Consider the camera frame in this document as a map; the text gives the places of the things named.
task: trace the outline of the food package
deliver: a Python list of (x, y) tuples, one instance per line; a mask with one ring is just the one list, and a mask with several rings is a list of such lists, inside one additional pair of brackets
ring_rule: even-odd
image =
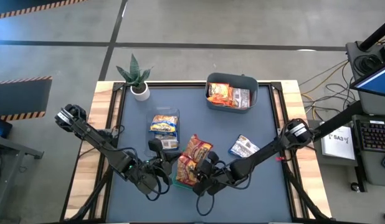
[(179, 142), (177, 136), (167, 134), (155, 134), (155, 138), (161, 140), (163, 149), (178, 149)]
[(197, 182), (194, 170), (197, 163), (188, 156), (182, 155), (178, 159), (178, 173), (176, 180), (182, 184), (193, 186)]
[(249, 141), (249, 139), (240, 134), (234, 145), (229, 149), (229, 153), (241, 158), (246, 158), (258, 150), (259, 147), (254, 145), (251, 141)]
[(150, 131), (155, 134), (170, 134), (176, 136), (178, 119), (177, 116), (155, 115), (150, 126)]
[(248, 108), (250, 106), (249, 90), (232, 88), (232, 103), (231, 106), (238, 109)]
[(227, 83), (209, 83), (207, 99), (216, 105), (229, 106), (229, 84)]
[(213, 145), (211, 143), (199, 140), (198, 136), (193, 134), (183, 154), (190, 157), (194, 162), (199, 162), (201, 159), (205, 159), (212, 147)]

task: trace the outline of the concrete floor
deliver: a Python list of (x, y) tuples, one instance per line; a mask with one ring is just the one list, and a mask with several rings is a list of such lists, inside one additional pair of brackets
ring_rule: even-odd
[[(0, 19), (0, 40), (109, 42), (120, 4), (89, 0)], [(129, 0), (116, 41), (341, 47), (365, 39), (384, 21), (385, 0)], [(80, 141), (58, 128), (54, 116), (67, 103), (89, 109), (106, 52), (106, 47), (0, 45), (0, 80), (54, 77), (46, 116), (12, 122), (14, 141), (45, 151), (41, 161), (25, 160), (28, 170), (19, 175), (8, 203), (6, 214), (20, 216), (21, 223), (60, 217)], [(346, 59), (344, 52), (115, 48), (106, 80), (121, 80), (115, 65), (127, 66), (131, 53), (143, 68), (154, 66), (150, 80), (204, 80), (212, 72), (225, 72), (301, 83)], [(351, 69), (345, 72), (350, 78)], [(341, 73), (327, 83), (343, 83)], [(329, 94), (324, 86), (310, 93), (314, 98)], [(335, 99), (318, 105), (341, 110), (342, 104)], [(335, 115), (320, 114), (325, 119)], [(335, 218), (383, 222), (385, 187), (369, 186), (368, 193), (356, 194), (348, 188), (345, 168), (320, 169)]]

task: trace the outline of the keyboard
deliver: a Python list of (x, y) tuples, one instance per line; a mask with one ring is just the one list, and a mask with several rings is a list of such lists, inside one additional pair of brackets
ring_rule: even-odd
[(363, 150), (385, 152), (385, 122), (356, 120)]

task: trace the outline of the blue tabletop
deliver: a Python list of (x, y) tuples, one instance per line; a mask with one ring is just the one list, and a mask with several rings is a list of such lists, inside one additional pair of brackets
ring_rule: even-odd
[[(146, 115), (153, 108), (170, 106), (180, 112), (180, 143), (186, 147), (190, 137), (198, 137), (214, 145), (221, 160), (236, 159), (227, 151), (240, 134), (258, 147), (276, 136), (269, 88), (260, 86), (257, 104), (246, 114), (210, 110), (203, 88), (151, 88), (144, 102), (126, 94), (118, 147), (134, 147), (141, 159), (146, 147)], [(197, 195), (175, 185), (155, 202), (150, 202), (131, 182), (114, 174), (107, 222), (290, 222), (287, 191), (282, 165), (275, 156), (257, 166), (246, 190), (225, 188), (215, 195), (213, 211), (201, 217), (196, 211)], [(201, 212), (209, 209), (212, 199), (205, 194), (200, 201)]]

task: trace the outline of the gray bin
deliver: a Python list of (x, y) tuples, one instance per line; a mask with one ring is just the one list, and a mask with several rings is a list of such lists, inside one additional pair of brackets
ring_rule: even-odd
[(221, 110), (233, 113), (246, 113), (252, 107), (255, 106), (257, 101), (257, 92), (259, 85), (257, 81), (252, 77), (246, 77), (245, 75), (231, 75), (224, 73), (212, 73), (207, 77), (205, 86), (205, 98), (207, 99), (208, 83), (228, 83), (231, 87), (242, 88), (249, 90), (250, 93), (250, 107), (245, 109), (230, 108), (226, 106), (214, 105), (209, 100), (206, 100), (207, 106), (212, 110)]

